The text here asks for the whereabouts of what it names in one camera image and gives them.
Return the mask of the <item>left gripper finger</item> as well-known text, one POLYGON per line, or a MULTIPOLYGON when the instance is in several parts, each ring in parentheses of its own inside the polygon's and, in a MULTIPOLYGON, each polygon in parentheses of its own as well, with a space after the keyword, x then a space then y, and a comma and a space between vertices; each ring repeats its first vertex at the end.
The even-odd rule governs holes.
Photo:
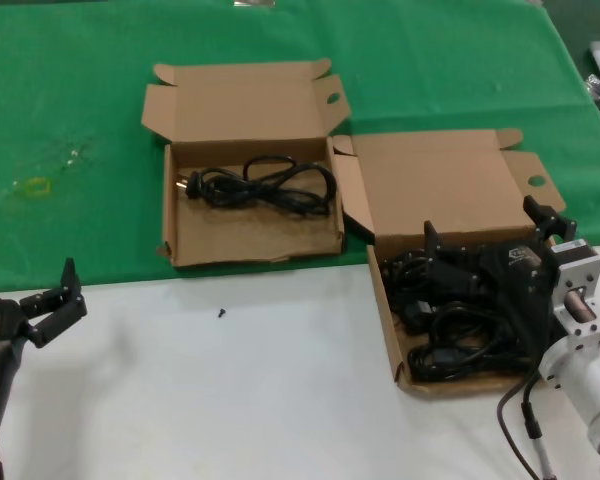
POLYGON ((41 317, 27 325, 27 339, 37 348, 43 348, 87 315, 81 294, 39 295, 27 299, 29 320, 41 317))
POLYGON ((82 285, 75 262, 67 258, 58 287, 22 299, 19 305, 27 318, 59 314, 64 319, 83 317, 82 285))

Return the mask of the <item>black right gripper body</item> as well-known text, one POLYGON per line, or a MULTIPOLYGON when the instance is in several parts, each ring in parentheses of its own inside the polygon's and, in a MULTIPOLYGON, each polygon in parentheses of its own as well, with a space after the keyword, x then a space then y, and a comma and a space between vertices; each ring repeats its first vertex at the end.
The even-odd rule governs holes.
POLYGON ((480 261, 498 310, 533 361, 542 359, 551 338, 556 273, 549 250, 553 245, 551 238, 532 235, 489 245, 480 261))

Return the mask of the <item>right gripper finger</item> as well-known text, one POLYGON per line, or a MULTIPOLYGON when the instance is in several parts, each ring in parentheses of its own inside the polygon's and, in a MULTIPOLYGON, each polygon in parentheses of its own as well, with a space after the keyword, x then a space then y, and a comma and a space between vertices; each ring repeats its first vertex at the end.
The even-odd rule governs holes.
POLYGON ((534 229, 522 241, 523 245, 538 246, 546 243, 552 236, 558 236, 564 242, 575 239, 577 223, 562 216, 553 207, 541 205, 531 195, 526 195, 523 210, 534 223, 534 229))
POLYGON ((468 299, 481 294, 476 256, 464 247, 446 248, 432 222, 424 222, 425 276, 431 299, 468 299))

